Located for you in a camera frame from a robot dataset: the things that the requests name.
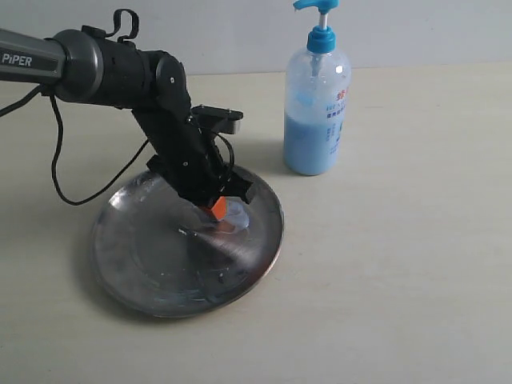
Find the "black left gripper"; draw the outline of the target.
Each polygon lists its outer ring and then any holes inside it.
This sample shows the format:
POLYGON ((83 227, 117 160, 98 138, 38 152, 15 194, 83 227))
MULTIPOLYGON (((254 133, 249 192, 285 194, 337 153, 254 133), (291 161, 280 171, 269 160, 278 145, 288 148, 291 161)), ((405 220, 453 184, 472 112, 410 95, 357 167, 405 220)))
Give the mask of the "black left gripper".
POLYGON ((219 222, 227 214, 225 197, 251 204, 255 196, 254 177, 248 170, 233 170, 221 195, 226 165, 206 130, 195 118, 181 121, 171 115, 145 116, 145 135, 155 155, 146 163, 179 197, 205 200, 198 208, 209 220, 219 222))

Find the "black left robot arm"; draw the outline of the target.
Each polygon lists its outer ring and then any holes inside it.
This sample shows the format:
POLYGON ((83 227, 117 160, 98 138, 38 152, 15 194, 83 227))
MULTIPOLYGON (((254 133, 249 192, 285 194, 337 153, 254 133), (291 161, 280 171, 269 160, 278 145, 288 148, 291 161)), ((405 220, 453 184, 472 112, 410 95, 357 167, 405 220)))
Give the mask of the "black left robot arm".
POLYGON ((252 181, 215 143, 237 131, 242 112, 193 106, 183 64, 162 50, 139 50, 132 40, 113 41, 90 26, 46 39, 3 30, 1 78, 32 83, 52 102, 129 110, 154 148, 148 169, 211 217, 226 215, 228 197, 250 203, 252 181))

